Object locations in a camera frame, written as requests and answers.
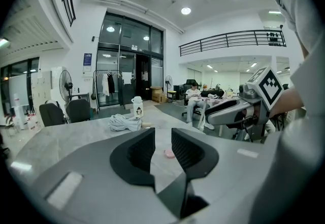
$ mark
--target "ceiling light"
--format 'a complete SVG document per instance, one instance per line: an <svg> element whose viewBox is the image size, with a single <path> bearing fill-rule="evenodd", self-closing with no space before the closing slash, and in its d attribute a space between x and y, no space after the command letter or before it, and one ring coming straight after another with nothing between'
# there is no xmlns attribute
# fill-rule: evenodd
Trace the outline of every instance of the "ceiling light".
<svg viewBox="0 0 325 224"><path fill-rule="evenodd" d="M6 39L1 39L0 40L0 47L4 44L6 44L8 41Z"/></svg>
<svg viewBox="0 0 325 224"><path fill-rule="evenodd" d="M110 33L112 33L113 31L115 31L115 29L114 29L114 27L107 27L106 28L106 31L108 31L108 32L110 32Z"/></svg>
<svg viewBox="0 0 325 224"><path fill-rule="evenodd" d="M191 10L190 7L184 7L184 8L182 8L181 12L182 12L183 15L188 15L191 11L192 10Z"/></svg>

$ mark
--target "person's arm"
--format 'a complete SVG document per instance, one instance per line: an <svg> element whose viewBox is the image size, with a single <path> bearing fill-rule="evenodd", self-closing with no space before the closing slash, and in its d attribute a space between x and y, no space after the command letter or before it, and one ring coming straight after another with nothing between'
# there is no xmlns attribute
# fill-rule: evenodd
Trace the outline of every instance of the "person's arm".
<svg viewBox="0 0 325 224"><path fill-rule="evenodd" d="M303 107L304 104L295 88L286 89L270 111L270 118L274 115Z"/></svg>

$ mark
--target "white table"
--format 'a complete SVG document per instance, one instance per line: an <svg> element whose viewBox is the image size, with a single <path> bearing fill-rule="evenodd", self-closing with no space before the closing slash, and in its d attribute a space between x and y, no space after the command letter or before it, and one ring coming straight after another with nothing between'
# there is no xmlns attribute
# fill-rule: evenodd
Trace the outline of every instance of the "white table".
<svg viewBox="0 0 325 224"><path fill-rule="evenodd" d="M198 129L200 131L203 132L203 129L204 129L204 117L205 117L205 114L204 114L204 111L207 107L207 103L209 103L210 107L214 106L214 105L217 105L221 102L225 102L227 101L227 99L212 99L212 98L205 98L205 97L199 97L200 100L204 101L204 106L203 106L203 109L202 109L202 112L201 112L201 117L200 117L200 121L199 121L199 125L198 125ZM221 134L222 134L222 125L220 126L220 129L219 129L219 137L221 137Z"/></svg>

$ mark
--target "balcony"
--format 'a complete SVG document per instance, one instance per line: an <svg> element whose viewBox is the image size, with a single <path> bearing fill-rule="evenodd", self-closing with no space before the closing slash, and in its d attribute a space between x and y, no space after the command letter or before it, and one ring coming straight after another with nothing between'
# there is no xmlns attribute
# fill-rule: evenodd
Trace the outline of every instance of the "balcony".
<svg viewBox="0 0 325 224"><path fill-rule="evenodd" d="M286 47L281 30L246 30L214 35L179 46L180 56L220 48L247 45Z"/></svg>

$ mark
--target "fluorescent light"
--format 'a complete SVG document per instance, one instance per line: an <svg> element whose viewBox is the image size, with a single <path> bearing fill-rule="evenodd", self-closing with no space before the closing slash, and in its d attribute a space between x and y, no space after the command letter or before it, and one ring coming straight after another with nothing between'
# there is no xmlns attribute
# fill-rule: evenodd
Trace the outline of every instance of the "fluorescent light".
<svg viewBox="0 0 325 224"><path fill-rule="evenodd" d="M182 8L181 12L183 15L188 15L191 12L191 8L190 7L184 7Z"/></svg>
<svg viewBox="0 0 325 224"><path fill-rule="evenodd" d="M10 166L12 168L16 168L16 169L23 170L23 171L29 171L31 169L31 165L22 164L22 163L18 163L18 162L13 162Z"/></svg>
<svg viewBox="0 0 325 224"><path fill-rule="evenodd" d="M1 39L0 40L0 47L4 44L6 44L8 41L6 39Z"/></svg>
<svg viewBox="0 0 325 224"><path fill-rule="evenodd" d="M112 33L113 31L115 31L115 29L114 29L114 27L107 27L106 28L106 31L108 31L108 32L110 32L110 33Z"/></svg>

